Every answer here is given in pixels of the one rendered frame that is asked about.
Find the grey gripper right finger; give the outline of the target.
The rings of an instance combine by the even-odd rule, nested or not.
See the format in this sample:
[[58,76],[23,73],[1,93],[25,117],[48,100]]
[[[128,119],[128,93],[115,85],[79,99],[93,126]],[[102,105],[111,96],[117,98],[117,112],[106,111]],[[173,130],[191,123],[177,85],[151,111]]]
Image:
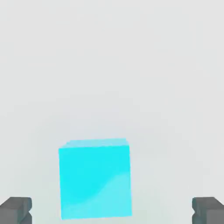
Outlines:
[[224,205],[215,197],[194,197],[192,208],[192,224],[224,224]]

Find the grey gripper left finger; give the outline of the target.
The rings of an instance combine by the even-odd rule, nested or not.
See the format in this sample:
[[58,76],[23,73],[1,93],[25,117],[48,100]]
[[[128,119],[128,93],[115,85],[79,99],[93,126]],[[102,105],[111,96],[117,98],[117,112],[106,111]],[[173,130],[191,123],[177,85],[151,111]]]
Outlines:
[[0,205],[0,224],[32,224],[32,199],[10,197]]

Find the small cyan cube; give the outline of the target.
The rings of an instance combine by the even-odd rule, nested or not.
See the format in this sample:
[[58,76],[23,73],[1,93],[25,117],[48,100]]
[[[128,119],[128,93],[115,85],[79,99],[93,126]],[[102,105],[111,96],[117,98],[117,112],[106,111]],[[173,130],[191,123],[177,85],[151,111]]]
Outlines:
[[62,220],[132,215],[125,138],[72,140],[58,153]]

